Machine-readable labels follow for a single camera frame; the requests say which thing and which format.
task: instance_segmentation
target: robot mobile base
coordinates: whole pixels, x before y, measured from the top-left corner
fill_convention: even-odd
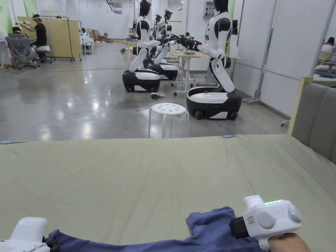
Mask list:
[[[164,75],[169,80],[176,80],[178,75],[178,67],[167,63],[166,60],[165,63],[163,61],[164,60],[162,60],[160,64],[155,65],[153,59],[147,58],[144,60],[143,64],[145,68],[155,71],[159,75]]]
[[[160,75],[151,70],[125,71],[123,82],[127,92],[156,92],[160,87]]]
[[[216,87],[196,87],[189,90],[187,108],[197,120],[224,119],[234,121],[242,105],[242,97],[236,92],[224,90],[212,93]]]
[[[159,75],[166,76],[169,80],[176,80],[178,75],[178,68],[169,63],[160,63],[159,65],[151,65],[150,70],[157,72]]]

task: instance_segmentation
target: polished concrete floor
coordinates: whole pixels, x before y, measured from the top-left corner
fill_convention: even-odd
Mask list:
[[[83,61],[56,60],[34,69],[0,69],[0,140],[58,141],[70,139],[146,138],[149,108],[161,102],[186,106],[186,95],[174,97],[169,81],[152,100],[149,93],[127,93],[122,74],[128,67],[121,44],[95,45]],[[205,81],[203,76],[198,82]],[[152,119],[152,137],[161,137],[161,115]],[[262,105],[242,105],[236,121],[190,118],[190,136],[284,134],[282,117]],[[184,137],[173,126],[173,137]]]

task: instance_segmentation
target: electrical panel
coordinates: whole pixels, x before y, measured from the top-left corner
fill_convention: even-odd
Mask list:
[[[203,17],[212,18],[215,16],[215,5],[212,1],[204,2]]]

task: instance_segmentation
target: wooden headboard frame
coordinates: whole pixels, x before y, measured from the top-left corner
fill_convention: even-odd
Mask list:
[[[296,114],[297,114],[297,110],[299,108],[299,103],[300,103],[300,99],[301,99],[301,94],[302,94],[302,90],[303,87],[306,83],[313,83],[313,77],[301,77],[300,78],[300,82],[299,82],[299,88],[298,88],[298,93],[297,93],[297,99],[296,99],[296,103],[293,109],[293,113],[292,113],[292,117],[289,123],[289,127],[288,127],[288,135],[292,135],[293,133],[293,128],[294,128],[294,123],[295,123],[295,119],[296,119]]]

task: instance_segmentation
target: gray upholstered headboard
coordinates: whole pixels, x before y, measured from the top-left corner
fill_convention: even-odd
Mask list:
[[[303,85],[292,136],[336,164],[336,89]]]

